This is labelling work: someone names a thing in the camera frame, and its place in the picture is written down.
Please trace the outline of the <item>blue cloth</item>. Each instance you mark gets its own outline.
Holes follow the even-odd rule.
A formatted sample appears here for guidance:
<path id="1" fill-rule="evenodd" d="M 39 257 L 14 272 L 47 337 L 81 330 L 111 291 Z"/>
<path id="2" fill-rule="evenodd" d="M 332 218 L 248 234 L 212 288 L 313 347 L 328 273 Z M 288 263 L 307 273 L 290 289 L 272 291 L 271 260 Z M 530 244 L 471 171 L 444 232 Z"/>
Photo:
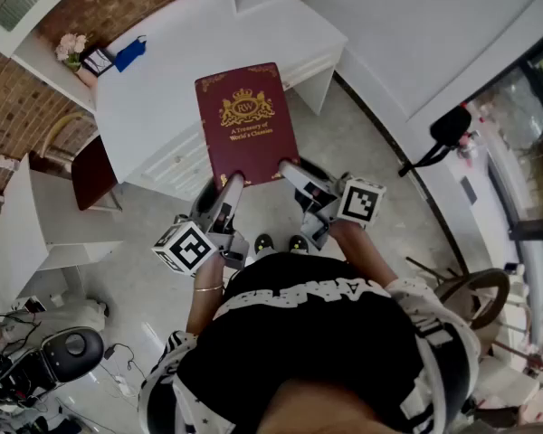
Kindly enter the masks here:
<path id="1" fill-rule="evenodd" d="M 127 47 L 119 51 L 115 56 L 114 65 L 119 72 L 123 72 L 127 67 L 146 52 L 147 37 L 139 36 Z"/>

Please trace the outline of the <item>white desk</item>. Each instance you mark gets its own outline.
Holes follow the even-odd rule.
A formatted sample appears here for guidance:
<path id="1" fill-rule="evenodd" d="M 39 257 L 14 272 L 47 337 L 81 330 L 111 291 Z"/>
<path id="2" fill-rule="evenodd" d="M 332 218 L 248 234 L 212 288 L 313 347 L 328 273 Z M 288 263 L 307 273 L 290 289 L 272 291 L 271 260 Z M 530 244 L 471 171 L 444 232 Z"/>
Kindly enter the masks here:
<path id="1" fill-rule="evenodd" d="M 212 174 L 195 81 L 274 62 L 285 89 L 321 110 L 346 37 L 301 0 L 279 0 L 236 16 L 217 0 L 176 0 L 121 35 L 145 52 L 99 77 L 95 118 L 119 182 L 184 201 Z"/>

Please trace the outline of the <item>black padded headrest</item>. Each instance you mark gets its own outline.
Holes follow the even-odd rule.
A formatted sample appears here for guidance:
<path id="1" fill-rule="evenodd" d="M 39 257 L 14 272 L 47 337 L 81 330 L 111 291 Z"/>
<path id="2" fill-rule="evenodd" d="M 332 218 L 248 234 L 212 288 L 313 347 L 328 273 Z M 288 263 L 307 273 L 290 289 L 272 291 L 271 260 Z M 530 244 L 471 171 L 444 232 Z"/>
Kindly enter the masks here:
<path id="1" fill-rule="evenodd" d="M 45 338 L 41 352 L 53 379 L 68 383 L 80 379 L 100 364 L 104 342 L 98 331 L 78 326 Z"/>

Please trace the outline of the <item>person's right forearm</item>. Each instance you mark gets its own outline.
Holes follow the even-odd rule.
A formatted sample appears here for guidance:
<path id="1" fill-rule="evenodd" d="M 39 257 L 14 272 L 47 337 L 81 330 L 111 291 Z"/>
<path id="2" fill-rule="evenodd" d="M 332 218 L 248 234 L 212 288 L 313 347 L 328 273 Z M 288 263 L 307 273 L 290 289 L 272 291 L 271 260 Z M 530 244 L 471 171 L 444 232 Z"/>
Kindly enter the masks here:
<path id="1" fill-rule="evenodd" d="M 329 234 L 338 244 L 347 262 L 363 278 L 373 280 L 383 288 L 398 279 L 358 223 L 338 220 L 331 224 Z"/>

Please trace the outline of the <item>white side shelf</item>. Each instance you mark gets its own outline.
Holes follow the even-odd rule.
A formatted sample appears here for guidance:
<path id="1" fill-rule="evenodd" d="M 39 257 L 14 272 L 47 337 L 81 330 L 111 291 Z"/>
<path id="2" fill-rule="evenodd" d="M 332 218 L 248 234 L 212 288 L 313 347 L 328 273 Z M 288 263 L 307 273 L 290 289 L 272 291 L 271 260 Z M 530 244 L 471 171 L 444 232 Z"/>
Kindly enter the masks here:
<path id="1" fill-rule="evenodd" d="M 35 77 L 94 114 L 96 87 L 89 89 L 65 64 L 58 61 L 54 48 L 38 32 L 30 32 L 16 48 L 12 59 Z"/>

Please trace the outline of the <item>round dark wooden stool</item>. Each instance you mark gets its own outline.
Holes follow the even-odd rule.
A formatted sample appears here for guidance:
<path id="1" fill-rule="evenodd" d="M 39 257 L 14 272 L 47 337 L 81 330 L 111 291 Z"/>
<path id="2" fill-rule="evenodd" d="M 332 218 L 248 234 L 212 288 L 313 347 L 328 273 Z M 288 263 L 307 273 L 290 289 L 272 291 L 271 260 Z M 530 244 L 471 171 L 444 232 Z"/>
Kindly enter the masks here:
<path id="1" fill-rule="evenodd" d="M 444 274 L 411 257 L 405 259 L 435 278 L 436 296 L 446 308 L 466 321 L 472 330 L 493 323 L 507 303 L 510 277 L 503 269 L 491 268 L 458 274 L 448 268 Z"/>

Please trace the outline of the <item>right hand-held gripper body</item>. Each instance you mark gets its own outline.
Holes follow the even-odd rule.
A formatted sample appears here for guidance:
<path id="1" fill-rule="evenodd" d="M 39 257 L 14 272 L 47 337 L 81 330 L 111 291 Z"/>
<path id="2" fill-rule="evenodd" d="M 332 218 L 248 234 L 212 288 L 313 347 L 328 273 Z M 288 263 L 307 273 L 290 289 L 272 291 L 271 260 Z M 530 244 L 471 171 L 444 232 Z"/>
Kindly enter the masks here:
<path id="1" fill-rule="evenodd" d="M 339 220 L 365 228 L 376 218 L 386 188 L 345 172 L 336 178 L 309 161 L 295 167 L 295 199 L 303 211 L 301 233 L 321 250 Z"/>

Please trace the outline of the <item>black framed glass door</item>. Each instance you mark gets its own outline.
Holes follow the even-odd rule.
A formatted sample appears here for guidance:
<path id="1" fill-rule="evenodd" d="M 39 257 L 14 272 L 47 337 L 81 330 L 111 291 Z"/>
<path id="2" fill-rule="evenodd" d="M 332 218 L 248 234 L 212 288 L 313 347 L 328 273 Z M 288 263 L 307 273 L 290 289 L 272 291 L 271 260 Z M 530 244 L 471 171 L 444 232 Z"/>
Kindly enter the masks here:
<path id="1" fill-rule="evenodd" d="M 510 237 L 543 241 L 543 50 L 522 57 L 477 91 L 469 107 L 505 150 L 497 162 L 516 204 Z"/>

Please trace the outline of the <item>white low table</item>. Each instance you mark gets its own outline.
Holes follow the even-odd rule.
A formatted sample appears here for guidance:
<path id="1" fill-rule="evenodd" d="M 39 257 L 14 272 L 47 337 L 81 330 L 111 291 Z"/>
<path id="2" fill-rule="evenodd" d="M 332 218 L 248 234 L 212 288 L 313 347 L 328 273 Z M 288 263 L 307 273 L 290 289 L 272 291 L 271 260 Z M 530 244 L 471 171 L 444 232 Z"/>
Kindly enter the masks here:
<path id="1" fill-rule="evenodd" d="M 108 211 L 78 208 L 72 182 L 34 171 L 25 156 L 0 211 L 0 310 L 8 310 L 39 271 L 100 261 L 123 241 Z"/>

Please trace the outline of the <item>black picture frame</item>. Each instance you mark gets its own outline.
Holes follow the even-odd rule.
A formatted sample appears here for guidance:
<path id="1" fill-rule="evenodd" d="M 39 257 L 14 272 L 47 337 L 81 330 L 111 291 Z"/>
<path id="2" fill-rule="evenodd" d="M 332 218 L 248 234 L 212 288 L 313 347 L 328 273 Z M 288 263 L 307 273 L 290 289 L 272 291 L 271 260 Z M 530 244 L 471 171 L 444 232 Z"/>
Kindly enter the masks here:
<path id="1" fill-rule="evenodd" d="M 115 58 L 105 48 L 94 47 L 81 56 L 81 64 L 97 78 L 110 70 L 115 64 Z"/>

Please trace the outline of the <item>pink vase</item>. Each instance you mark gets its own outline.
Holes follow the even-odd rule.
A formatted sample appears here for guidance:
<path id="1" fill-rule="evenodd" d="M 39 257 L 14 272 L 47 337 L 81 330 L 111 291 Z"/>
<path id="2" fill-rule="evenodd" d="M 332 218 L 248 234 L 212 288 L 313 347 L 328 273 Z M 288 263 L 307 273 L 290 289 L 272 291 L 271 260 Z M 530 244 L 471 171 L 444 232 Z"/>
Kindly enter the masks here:
<path id="1" fill-rule="evenodd" d="M 76 76 L 89 88 L 93 89 L 97 85 L 97 77 L 83 65 L 75 72 Z"/>

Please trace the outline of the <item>pale pink flower bunch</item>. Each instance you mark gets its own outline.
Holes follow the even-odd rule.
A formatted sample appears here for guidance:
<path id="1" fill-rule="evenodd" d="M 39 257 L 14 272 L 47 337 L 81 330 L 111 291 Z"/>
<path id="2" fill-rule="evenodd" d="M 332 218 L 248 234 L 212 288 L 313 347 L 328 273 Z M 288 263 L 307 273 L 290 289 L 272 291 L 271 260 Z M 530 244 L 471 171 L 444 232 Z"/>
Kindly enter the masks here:
<path id="1" fill-rule="evenodd" d="M 80 56 L 87 41 L 88 38 L 84 34 L 66 33 L 55 49 L 57 60 L 69 69 L 77 71 L 81 66 Z"/>

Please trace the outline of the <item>person's left forearm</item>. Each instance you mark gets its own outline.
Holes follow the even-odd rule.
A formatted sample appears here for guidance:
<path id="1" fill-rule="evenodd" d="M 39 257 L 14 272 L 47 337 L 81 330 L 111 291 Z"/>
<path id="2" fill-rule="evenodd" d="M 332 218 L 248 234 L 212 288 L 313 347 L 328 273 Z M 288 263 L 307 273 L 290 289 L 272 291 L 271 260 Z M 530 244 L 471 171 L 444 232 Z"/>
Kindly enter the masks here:
<path id="1" fill-rule="evenodd" d="M 215 253 L 196 272 L 194 292 L 186 331 L 200 335 L 212 322 L 222 304 L 224 293 L 224 258 Z"/>

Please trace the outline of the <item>dark red gold-print book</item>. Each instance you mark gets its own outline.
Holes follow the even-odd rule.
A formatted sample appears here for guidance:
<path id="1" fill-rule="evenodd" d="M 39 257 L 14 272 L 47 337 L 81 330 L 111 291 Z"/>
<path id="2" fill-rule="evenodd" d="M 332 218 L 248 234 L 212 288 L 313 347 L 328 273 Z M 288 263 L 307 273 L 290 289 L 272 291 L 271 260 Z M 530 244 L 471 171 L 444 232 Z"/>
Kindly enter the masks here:
<path id="1" fill-rule="evenodd" d="M 300 161 L 275 63 L 203 77 L 195 93 L 217 189 L 235 173 L 246 186 L 269 183 L 281 178 L 281 161 Z"/>

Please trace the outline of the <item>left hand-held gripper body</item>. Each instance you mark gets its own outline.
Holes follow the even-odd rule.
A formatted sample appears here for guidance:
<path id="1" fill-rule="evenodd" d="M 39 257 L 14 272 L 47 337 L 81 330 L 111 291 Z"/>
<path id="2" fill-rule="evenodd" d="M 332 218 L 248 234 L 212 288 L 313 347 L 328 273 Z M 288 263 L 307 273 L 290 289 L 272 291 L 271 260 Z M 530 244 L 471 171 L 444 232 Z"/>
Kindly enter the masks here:
<path id="1" fill-rule="evenodd" d="M 236 207 L 219 203 L 222 191 L 208 182 L 197 196 L 188 215 L 179 215 L 174 224 L 152 247 L 153 252 L 175 273 L 193 276 L 215 253 L 230 269 L 242 269 L 249 242 L 233 226 Z"/>

